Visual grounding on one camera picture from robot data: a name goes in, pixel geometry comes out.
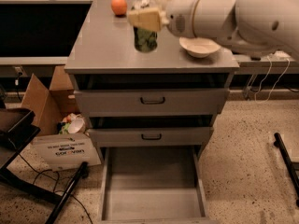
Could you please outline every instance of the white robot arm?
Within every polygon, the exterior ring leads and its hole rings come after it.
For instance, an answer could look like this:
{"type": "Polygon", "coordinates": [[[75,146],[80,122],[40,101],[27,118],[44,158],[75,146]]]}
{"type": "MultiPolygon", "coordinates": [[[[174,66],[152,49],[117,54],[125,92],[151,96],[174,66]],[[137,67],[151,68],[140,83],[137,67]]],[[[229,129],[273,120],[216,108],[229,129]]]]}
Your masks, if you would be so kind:
{"type": "Polygon", "coordinates": [[[232,51],[261,57],[281,49],[299,61],[299,0],[153,0],[129,12],[133,26],[188,38],[210,38],[232,51]]]}

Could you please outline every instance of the speckled concrete floor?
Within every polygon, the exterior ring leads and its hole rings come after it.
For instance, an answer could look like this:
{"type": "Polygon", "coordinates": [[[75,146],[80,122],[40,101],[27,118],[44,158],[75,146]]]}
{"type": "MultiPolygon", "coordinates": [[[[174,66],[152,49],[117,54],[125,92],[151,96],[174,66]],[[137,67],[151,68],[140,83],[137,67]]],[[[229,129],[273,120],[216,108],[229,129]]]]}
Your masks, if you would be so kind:
{"type": "MultiPolygon", "coordinates": [[[[291,99],[287,96],[262,104],[230,95],[199,161],[211,219],[221,224],[299,223],[295,190],[280,152],[273,146],[274,133],[281,133],[292,159],[299,160],[299,94],[294,95],[291,99]]],[[[22,155],[37,170],[48,168],[31,146],[22,155]]],[[[21,158],[9,170],[28,182],[36,177],[21,158]]],[[[62,172],[57,189],[62,189],[72,174],[72,171],[62,172]]],[[[89,176],[79,181],[74,192],[93,223],[98,215],[101,178],[102,166],[90,168],[89,176]]],[[[39,177],[36,184],[52,189],[54,182],[39,177]]],[[[44,223],[53,207],[2,185],[0,200],[0,223],[44,223]]],[[[90,223],[90,220],[78,202],[70,199],[57,223],[90,223]]]]}

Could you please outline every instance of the bowl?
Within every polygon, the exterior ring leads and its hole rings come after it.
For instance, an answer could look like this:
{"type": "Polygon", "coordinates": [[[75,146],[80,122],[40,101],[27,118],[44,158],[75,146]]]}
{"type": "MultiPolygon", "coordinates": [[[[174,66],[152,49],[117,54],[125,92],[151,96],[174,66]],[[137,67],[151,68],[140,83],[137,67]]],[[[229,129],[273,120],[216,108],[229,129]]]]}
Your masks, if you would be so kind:
{"type": "Polygon", "coordinates": [[[84,119],[74,119],[68,126],[67,131],[69,133],[84,133],[86,124],[84,119]]]}
{"type": "Polygon", "coordinates": [[[216,42],[206,38],[185,38],[179,39],[179,44],[193,57],[204,58],[221,48],[216,42]]]}

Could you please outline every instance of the drawer handle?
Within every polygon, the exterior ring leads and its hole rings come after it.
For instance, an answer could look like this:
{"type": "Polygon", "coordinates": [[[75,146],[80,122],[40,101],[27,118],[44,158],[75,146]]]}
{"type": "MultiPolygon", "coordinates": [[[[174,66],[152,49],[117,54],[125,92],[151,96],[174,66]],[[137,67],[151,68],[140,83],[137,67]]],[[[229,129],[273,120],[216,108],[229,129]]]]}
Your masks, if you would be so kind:
{"type": "Polygon", "coordinates": [[[161,100],[154,101],[154,100],[146,100],[143,97],[140,98],[140,102],[143,105],[160,105],[165,103],[165,97],[162,97],[161,100]]]}
{"type": "Polygon", "coordinates": [[[160,140],[162,139],[162,135],[159,134],[141,134],[141,138],[143,140],[160,140]]]}

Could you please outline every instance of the orange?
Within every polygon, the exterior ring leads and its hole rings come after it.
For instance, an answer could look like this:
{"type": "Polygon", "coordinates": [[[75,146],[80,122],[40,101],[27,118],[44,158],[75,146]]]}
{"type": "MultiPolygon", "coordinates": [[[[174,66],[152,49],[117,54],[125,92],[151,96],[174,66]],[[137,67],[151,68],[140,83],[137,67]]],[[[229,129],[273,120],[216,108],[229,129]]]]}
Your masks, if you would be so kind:
{"type": "Polygon", "coordinates": [[[112,0],[111,8],[115,15],[124,15],[127,12],[127,2],[125,0],[112,0]]]}

